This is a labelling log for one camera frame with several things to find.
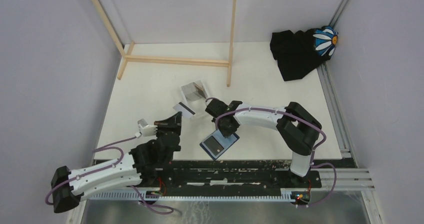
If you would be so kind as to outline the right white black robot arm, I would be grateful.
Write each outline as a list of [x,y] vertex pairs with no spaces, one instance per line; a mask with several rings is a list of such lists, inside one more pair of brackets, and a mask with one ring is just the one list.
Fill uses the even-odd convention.
[[206,99],[205,112],[212,116],[215,131],[200,146],[215,161],[239,140],[240,126],[255,126],[277,131],[292,152],[289,183],[302,188],[309,182],[316,148],[325,141],[321,123],[297,102],[286,107],[252,106],[239,100],[230,104],[215,98]]

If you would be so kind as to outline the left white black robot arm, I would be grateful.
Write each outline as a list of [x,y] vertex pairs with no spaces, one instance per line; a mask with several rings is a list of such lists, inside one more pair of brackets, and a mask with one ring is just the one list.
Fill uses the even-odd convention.
[[154,186],[158,179],[157,170],[167,166],[174,153],[181,150],[182,117],[182,112],[178,111],[153,124],[139,120],[138,132],[128,140],[140,137],[152,139],[129,152],[118,147],[118,141],[94,150],[96,153],[117,150],[118,158],[80,169],[71,170],[66,165],[57,168],[50,182],[51,189],[44,198],[45,203],[52,206],[55,213],[64,213],[99,193],[140,184],[147,188]]

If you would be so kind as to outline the blue leather card holder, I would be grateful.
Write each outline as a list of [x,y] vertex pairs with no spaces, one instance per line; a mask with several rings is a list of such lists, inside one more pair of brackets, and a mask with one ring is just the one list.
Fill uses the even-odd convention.
[[240,137],[236,133],[229,137],[224,137],[220,130],[215,130],[208,135],[199,146],[212,160],[216,161],[239,139]]

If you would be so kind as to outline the silver credit card stack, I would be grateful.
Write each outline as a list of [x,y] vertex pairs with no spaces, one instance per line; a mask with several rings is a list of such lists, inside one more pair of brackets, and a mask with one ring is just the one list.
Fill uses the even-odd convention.
[[202,84],[190,82],[181,86],[183,96],[187,101],[193,102],[199,99],[206,99],[207,93]]

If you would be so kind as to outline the silver white credit card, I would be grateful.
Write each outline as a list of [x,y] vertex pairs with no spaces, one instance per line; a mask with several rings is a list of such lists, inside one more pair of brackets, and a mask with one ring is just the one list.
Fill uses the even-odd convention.
[[194,110],[185,105],[183,102],[178,102],[173,106],[173,109],[177,112],[181,112],[182,116],[186,119],[191,119],[196,114]]

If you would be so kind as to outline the clear plastic card box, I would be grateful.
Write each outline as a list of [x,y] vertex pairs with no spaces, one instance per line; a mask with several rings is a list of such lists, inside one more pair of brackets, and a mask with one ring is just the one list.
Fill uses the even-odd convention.
[[178,103],[178,110],[182,116],[189,120],[207,117],[205,109],[206,99],[211,97],[207,86],[201,79],[188,82],[179,86],[182,101]]

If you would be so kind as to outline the black VIP credit card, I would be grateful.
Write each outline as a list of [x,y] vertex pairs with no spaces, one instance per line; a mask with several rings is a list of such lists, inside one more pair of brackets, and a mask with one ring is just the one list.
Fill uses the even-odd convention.
[[218,157],[224,150],[224,147],[213,136],[210,136],[203,141],[203,147],[213,158]]

